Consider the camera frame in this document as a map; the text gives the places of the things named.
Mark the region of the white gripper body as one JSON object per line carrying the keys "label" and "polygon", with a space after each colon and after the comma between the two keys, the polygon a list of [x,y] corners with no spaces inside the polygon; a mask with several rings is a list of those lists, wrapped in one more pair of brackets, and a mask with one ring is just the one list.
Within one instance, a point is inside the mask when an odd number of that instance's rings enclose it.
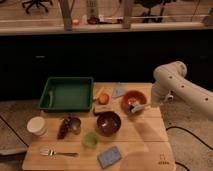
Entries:
{"label": "white gripper body", "polygon": [[165,100],[166,95],[165,89],[153,87],[151,89],[151,106],[158,107]]}

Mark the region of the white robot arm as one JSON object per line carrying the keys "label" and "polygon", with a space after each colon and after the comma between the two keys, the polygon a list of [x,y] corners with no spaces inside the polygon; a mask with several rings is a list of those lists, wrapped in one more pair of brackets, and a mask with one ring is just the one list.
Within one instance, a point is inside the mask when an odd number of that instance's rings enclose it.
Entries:
{"label": "white robot arm", "polygon": [[213,122],[213,92],[185,79],[187,67],[181,61],[160,65],[153,71],[151,103],[158,106],[173,92]]}

